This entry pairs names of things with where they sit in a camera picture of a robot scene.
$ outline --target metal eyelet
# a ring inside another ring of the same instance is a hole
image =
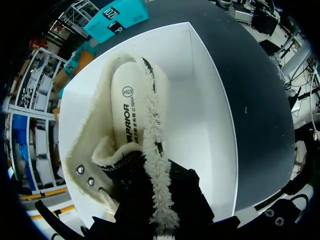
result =
[[[85,172],[84,166],[80,165],[80,166],[78,166],[78,167],[76,168],[76,173],[77,173],[78,175],[82,175],[82,174],[84,174],[84,172]]]
[[[88,183],[88,186],[89,186],[89,187],[92,187],[92,186],[95,184],[95,180],[94,180],[92,177],[89,177],[87,183]]]

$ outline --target table surface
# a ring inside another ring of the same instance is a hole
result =
[[[151,29],[190,22],[214,61],[232,111],[239,170],[235,210],[279,191],[293,170],[294,126],[267,54],[244,27],[207,0],[155,0],[146,7],[150,19],[108,39],[97,56]]]

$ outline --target fur lining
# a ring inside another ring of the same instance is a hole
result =
[[[160,154],[158,147],[155,144],[163,141],[161,119],[158,111],[159,98],[153,91],[155,79],[142,58],[141,61],[139,60],[137,63],[144,68],[143,70],[146,75],[146,92],[149,93],[145,101],[146,116],[143,134],[143,154],[146,158],[144,169],[151,178],[150,180],[154,192],[153,207],[155,208],[155,211],[150,222],[158,223],[156,232],[161,235],[178,227],[179,217],[178,214],[171,209],[171,206],[174,204],[169,191],[169,186],[171,184],[169,175],[171,163],[164,153],[162,153],[162,155]]]
[[[133,151],[141,151],[141,146],[135,142],[122,145],[116,152],[114,142],[108,136],[101,139],[98,146],[93,151],[92,162],[101,166],[113,166],[125,155]]]

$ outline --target white fleece lining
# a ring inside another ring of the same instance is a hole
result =
[[[111,203],[113,204],[112,199],[107,197],[104,193],[98,192],[93,194],[92,189],[93,188],[87,188],[86,182],[82,182],[79,180],[78,176],[73,172],[75,169],[75,166],[73,163],[73,158],[77,156],[77,150],[80,152],[82,149],[82,146],[84,146],[87,142],[87,139],[90,139],[92,134],[96,134],[97,136],[101,136],[102,132],[101,130],[95,129],[95,132],[89,131],[89,123],[91,123],[90,119],[95,115],[97,108],[96,104],[99,105],[99,107],[102,108],[102,103],[100,101],[101,94],[106,94],[105,89],[110,89],[110,80],[112,79],[112,75],[116,71],[116,69],[123,63],[126,62],[136,62],[139,66],[139,68],[145,73],[145,86],[148,90],[148,94],[146,97],[146,116],[145,116],[145,130],[143,134],[143,148],[142,152],[146,158],[146,161],[144,163],[144,169],[146,173],[150,176],[150,180],[153,186],[153,192],[154,196],[153,198],[153,208],[155,209],[152,217],[150,218],[151,223],[157,223],[156,232],[158,235],[163,234],[164,232],[168,230],[173,230],[176,227],[179,226],[179,217],[176,212],[171,210],[171,206],[174,204],[171,199],[171,193],[169,191],[169,186],[171,184],[171,179],[169,176],[169,171],[171,168],[171,163],[169,162],[168,158],[165,157],[165,154],[163,153],[162,156],[158,151],[157,146],[155,143],[161,143],[163,140],[163,136],[161,134],[161,117],[159,116],[158,111],[158,96],[153,91],[153,85],[154,85],[154,78],[152,74],[150,73],[150,70],[146,66],[145,62],[140,56],[136,56],[135,54],[128,54],[128,53],[122,53],[118,54],[116,57],[114,57],[112,62],[109,62],[107,64],[107,72],[103,72],[105,76],[103,77],[106,80],[100,81],[97,85],[97,92],[98,94],[95,95],[94,100],[92,101],[94,104],[92,104],[92,110],[87,118],[87,120],[84,123],[84,126],[82,128],[81,134],[76,138],[74,141],[74,146],[71,148],[71,151],[68,154],[68,157],[66,158],[64,164],[65,169],[68,172],[68,174],[71,176],[72,180],[86,193],[91,195],[94,199],[98,199],[104,203],[108,203],[106,205],[106,209],[114,212],[114,206],[111,206]],[[157,77],[157,71],[156,66],[154,66],[154,76]],[[108,131],[105,131],[107,135],[110,135],[110,129]],[[91,151],[90,149],[87,150],[87,152],[91,152],[91,158],[95,163],[98,165],[105,164],[107,162],[115,163],[119,156],[115,158],[103,158],[101,156],[108,155],[109,153],[112,153],[112,148],[105,149],[103,151],[101,148],[107,144],[110,139],[104,138],[104,136],[101,136],[101,139],[98,140],[95,138],[94,142],[96,147]],[[133,146],[123,146],[125,149],[130,149]],[[118,153],[120,154],[121,151],[124,151],[124,149],[119,149],[120,151],[117,151],[115,155]]]
[[[101,166],[114,166],[125,155],[133,151],[141,151],[141,146],[135,142],[129,142],[122,145],[116,152],[113,148],[113,141],[108,136],[101,139],[93,152],[92,162]]]
[[[171,199],[169,186],[171,184],[170,169],[171,163],[165,154],[159,153],[155,143],[163,141],[161,131],[161,119],[158,111],[159,98],[153,91],[155,79],[150,73],[150,70],[144,63],[142,58],[136,59],[139,66],[145,72],[145,85],[147,87],[146,97],[146,115],[145,115],[145,130],[143,133],[143,154],[146,158],[144,169],[150,176],[153,186],[153,208],[155,211],[150,219],[150,222],[158,224],[156,232],[161,235],[168,230],[174,230],[179,226],[178,214],[171,209],[174,202]],[[156,69],[153,68],[154,77],[157,77]]]

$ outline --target blue panel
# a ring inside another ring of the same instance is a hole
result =
[[[103,43],[148,18],[148,11],[141,0],[116,0],[102,8],[84,30],[99,43]]]

